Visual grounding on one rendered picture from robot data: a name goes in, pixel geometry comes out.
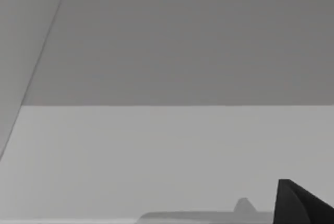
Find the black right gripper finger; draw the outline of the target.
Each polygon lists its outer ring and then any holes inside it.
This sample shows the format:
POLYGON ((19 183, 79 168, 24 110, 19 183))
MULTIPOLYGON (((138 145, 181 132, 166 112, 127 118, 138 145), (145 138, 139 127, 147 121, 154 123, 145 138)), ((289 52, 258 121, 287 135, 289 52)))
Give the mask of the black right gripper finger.
POLYGON ((294 181, 280 179, 273 224, 334 224, 334 207, 294 181))

